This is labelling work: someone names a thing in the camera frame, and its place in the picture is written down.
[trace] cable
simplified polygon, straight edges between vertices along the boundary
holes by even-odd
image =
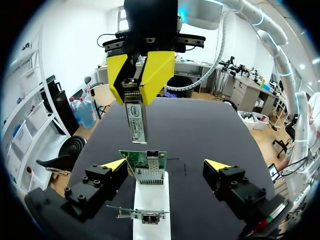
[[[101,34],[100,36],[98,36],[98,38],[96,39],[96,44],[100,47],[100,48],[104,48],[104,46],[101,46],[99,44],[99,38],[102,37],[102,36],[112,36],[112,35],[116,35],[115,33],[114,34],[111,34],[111,33],[104,33],[104,34]]]
[[[303,159],[301,159],[301,160],[299,160],[299,161],[296,161],[295,163],[292,163],[292,164],[288,165],[287,167],[290,167],[290,166],[295,165],[295,164],[297,164],[297,163],[300,163],[300,162],[302,162],[302,161],[304,160],[304,162],[303,162],[296,170],[294,170],[293,172],[290,172],[290,173],[284,174],[284,175],[281,174],[281,178],[282,178],[282,177],[287,177],[287,176],[289,176],[289,175],[291,175],[291,174],[294,174],[296,171],[298,171],[298,170],[306,163],[307,159],[308,159],[308,157],[306,156],[306,157],[304,157]]]
[[[186,51],[191,51],[191,50],[193,50],[195,48],[196,48],[196,46],[194,46],[193,48],[190,48],[190,49],[186,49]]]

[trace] black screw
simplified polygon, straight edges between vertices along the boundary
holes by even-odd
[[[66,186],[66,187],[64,188],[64,195],[70,195],[70,194],[71,194],[71,188],[68,187],[68,186]]]
[[[88,181],[89,181],[89,178],[88,178],[87,176],[83,176],[83,177],[82,177],[82,182],[83,182],[83,183],[86,184]]]
[[[94,180],[93,181],[93,185],[96,187],[96,188],[99,188],[100,187],[100,181],[99,180]]]
[[[267,194],[267,190],[265,189],[265,188],[262,188],[261,190],[260,190],[260,196],[265,196]]]
[[[230,184],[231,184],[231,188],[234,189],[234,188],[237,187],[238,182],[237,181],[232,181],[232,182],[230,182]]]
[[[251,203],[253,200],[254,200],[254,197],[253,196],[246,196],[245,200],[248,202],[248,203]]]
[[[80,195],[78,196],[78,200],[79,200],[80,203],[85,203],[85,202],[86,202],[86,196],[80,194]]]

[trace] yellow triangular tip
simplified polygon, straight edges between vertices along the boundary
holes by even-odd
[[[229,166],[229,165],[225,165],[223,163],[220,163],[220,162],[217,162],[217,161],[212,161],[210,159],[205,159],[205,161],[207,161],[208,164],[210,164],[215,170],[220,170],[220,169],[223,169],[223,168],[230,168],[232,166]]]
[[[100,167],[110,168],[110,169],[112,169],[112,172],[114,172],[125,160],[126,160],[125,158],[122,158],[117,161],[113,161],[113,162],[109,162],[104,165],[100,165]]]

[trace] black tabletop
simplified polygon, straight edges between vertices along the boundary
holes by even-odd
[[[126,110],[118,103],[108,112],[82,150],[69,181],[74,185],[92,164],[121,158],[119,150],[167,151],[172,240],[235,240],[245,223],[224,202],[218,202],[202,177],[204,159],[238,165],[267,198],[275,195],[259,147],[235,110],[223,102],[156,98],[146,107],[148,144],[133,144]],[[136,181],[128,177],[109,205],[133,208]],[[133,238],[133,221],[117,219],[117,211],[102,207],[85,224],[106,239]]]

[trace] white container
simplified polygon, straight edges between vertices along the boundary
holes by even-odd
[[[20,86],[23,94],[27,96],[42,82],[40,67],[35,66],[20,77]]]
[[[266,115],[263,115],[263,114],[257,113],[257,112],[253,112],[252,114],[255,116],[256,120],[258,121],[258,124],[254,125],[253,129],[265,130],[269,124],[269,118]],[[265,116],[266,121],[259,121],[258,118],[262,119],[264,116]]]
[[[11,177],[14,179],[15,182],[17,182],[19,170],[21,167],[21,161],[17,157],[14,150],[9,148],[8,154],[6,155],[6,169],[8,173],[11,175]]]
[[[247,113],[247,112],[246,111],[238,111],[238,116],[241,118],[243,123],[249,129],[249,131],[251,131],[258,124],[258,120],[256,119],[256,117],[254,115],[253,115],[254,122],[244,120],[244,118],[241,116],[243,113]]]
[[[38,101],[27,116],[28,121],[34,126],[35,130],[39,130],[42,125],[48,120],[48,114],[44,105],[44,101]]]
[[[32,136],[26,126],[26,120],[23,121],[21,127],[15,134],[12,142],[20,149],[23,154],[26,154],[31,142]]]

